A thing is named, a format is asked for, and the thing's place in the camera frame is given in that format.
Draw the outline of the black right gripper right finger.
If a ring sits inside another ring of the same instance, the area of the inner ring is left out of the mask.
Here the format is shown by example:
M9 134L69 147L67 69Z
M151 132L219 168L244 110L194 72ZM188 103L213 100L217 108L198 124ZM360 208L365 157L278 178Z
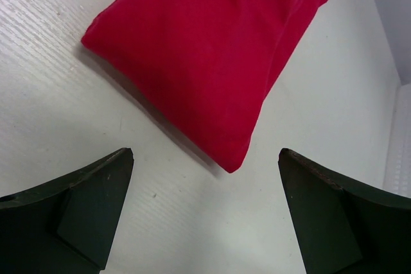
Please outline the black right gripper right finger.
M287 148L278 165L307 273L410 273L410 198Z

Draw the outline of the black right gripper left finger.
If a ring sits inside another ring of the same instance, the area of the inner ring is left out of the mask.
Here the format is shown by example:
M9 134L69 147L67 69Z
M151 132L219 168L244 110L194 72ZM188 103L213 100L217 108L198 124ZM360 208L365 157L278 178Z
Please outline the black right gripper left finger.
M106 268L132 176L132 150L1 198L1 273Z

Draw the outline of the magenta t shirt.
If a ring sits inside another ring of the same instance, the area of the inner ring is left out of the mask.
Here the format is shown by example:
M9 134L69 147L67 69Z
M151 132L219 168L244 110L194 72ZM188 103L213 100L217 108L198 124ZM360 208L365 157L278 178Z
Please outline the magenta t shirt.
M229 173L262 104L328 0L115 0L82 44Z

